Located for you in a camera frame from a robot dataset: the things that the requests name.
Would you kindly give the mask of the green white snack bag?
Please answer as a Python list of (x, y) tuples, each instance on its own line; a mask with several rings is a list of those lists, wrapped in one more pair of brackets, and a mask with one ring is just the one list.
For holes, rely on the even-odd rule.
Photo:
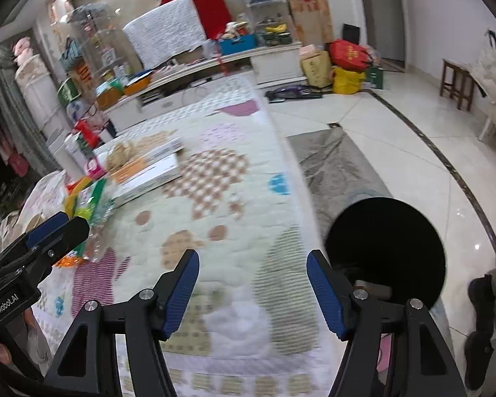
[(85, 242), (68, 254), (72, 263), (101, 260), (102, 238), (105, 224), (113, 212), (115, 184), (107, 177), (89, 183), (75, 196), (70, 196), (72, 217), (88, 222), (89, 233)]

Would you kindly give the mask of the brown paper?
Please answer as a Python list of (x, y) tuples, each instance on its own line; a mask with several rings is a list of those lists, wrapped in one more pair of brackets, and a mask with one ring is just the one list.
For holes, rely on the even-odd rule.
[(106, 157), (106, 170), (115, 172), (126, 165), (136, 155), (137, 148), (132, 141), (124, 141), (116, 144)]

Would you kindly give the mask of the black trash bin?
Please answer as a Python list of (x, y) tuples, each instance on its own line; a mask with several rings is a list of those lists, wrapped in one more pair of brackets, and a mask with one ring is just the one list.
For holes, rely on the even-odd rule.
[(432, 308), (446, 278), (446, 257), (434, 225), (413, 206), (389, 197), (354, 202), (324, 241), (331, 267), (350, 283), (381, 287), (391, 303), (412, 298)]

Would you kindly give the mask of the white covered air conditioner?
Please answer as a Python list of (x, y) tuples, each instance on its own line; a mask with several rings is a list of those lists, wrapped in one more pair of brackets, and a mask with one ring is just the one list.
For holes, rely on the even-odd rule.
[(43, 59), (32, 55), (17, 69), (15, 81), (38, 130), (48, 139), (54, 132), (71, 132), (52, 76)]

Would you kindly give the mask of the patterned quilted table cover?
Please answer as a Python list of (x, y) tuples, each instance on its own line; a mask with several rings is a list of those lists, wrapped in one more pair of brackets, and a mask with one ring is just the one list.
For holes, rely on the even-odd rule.
[(325, 396), (341, 350), (306, 273), (320, 237), (299, 168), (254, 88), (225, 79), (202, 100), (129, 130), (178, 136), (180, 175), (116, 209), (100, 257), (55, 269), (34, 312), (57, 349), (85, 302), (151, 287), (184, 251), (200, 274), (162, 346), (181, 396)]

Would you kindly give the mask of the pink plush toy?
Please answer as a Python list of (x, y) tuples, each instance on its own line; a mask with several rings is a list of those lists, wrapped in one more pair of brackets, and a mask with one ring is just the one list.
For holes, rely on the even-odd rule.
[(15, 62), (18, 66), (22, 66), (34, 54), (29, 37), (23, 37), (15, 44), (13, 48)]

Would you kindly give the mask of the clear acrylic shelf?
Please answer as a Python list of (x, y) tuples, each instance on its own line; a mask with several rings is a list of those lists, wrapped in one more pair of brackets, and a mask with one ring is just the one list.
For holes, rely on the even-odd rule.
[(130, 79), (142, 71), (140, 58), (110, 6), (79, 6), (69, 13), (67, 24), (97, 87), (111, 79)]

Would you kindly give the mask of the wooden stool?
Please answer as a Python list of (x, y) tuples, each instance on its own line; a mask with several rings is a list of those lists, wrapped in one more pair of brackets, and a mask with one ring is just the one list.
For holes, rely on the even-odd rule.
[(475, 89), (476, 82), (468, 66), (447, 58), (442, 60), (441, 97), (446, 93), (449, 99), (456, 101), (458, 110), (465, 108), (471, 112)]

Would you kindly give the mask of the white cloth covered TV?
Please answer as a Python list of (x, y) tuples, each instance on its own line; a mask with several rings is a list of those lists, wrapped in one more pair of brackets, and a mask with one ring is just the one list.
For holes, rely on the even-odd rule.
[(193, 0), (173, 0), (123, 27), (145, 69), (153, 69), (206, 40)]

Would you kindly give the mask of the yellow floor bag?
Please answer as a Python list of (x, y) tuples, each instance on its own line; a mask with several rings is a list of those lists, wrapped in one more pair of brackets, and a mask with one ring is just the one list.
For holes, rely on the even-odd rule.
[(345, 70), (339, 66), (334, 66), (332, 68), (332, 74), (332, 92), (336, 94), (355, 94), (359, 92), (362, 87), (362, 83), (365, 81), (365, 72), (352, 72), (349, 70)]

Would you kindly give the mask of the handheld vacuum cleaner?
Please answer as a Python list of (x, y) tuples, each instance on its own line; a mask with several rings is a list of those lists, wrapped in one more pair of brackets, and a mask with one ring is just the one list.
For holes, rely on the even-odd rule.
[(267, 98), (269, 103), (318, 100), (322, 98), (322, 92), (321, 90), (312, 88), (308, 85), (289, 85), (286, 87), (266, 91), (265, 97)]

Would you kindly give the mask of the beige paper bag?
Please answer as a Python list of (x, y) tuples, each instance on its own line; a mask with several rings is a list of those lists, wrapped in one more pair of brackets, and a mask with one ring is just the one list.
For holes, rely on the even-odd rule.
[(315, 88), (331, 85), (331, 58), (325, 50), (317, 51), (301, 59), (301, 67), (308, 84)]

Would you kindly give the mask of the red gift bag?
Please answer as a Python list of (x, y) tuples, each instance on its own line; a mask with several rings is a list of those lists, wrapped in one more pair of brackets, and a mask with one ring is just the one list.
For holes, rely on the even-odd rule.
[(344, 39), (331, 42), (329, 54), (335, 66), (351, 72), (363, 73), (372, 64), (366, 48)]

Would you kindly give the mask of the blue storage basket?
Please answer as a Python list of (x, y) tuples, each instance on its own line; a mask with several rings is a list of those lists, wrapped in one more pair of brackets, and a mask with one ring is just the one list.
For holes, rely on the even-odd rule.
[(233, 39), (220, 39), (219, 47), (222, 56), (229, 56), (256, 48), (257, 40), (254, 34), (246, 34)]

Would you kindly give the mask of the white TV cabinet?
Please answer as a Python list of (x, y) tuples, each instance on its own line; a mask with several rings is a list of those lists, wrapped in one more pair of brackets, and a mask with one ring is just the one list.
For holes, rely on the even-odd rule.
[(262, 91), (302, 83), (306, 77), (300, 67), (301, 47), (299, 41), (260, 47), (184, 66), (118, 100), (104, 114), (119, 134), (148, 119), (203, 100), (231, 76), (243, 76)]

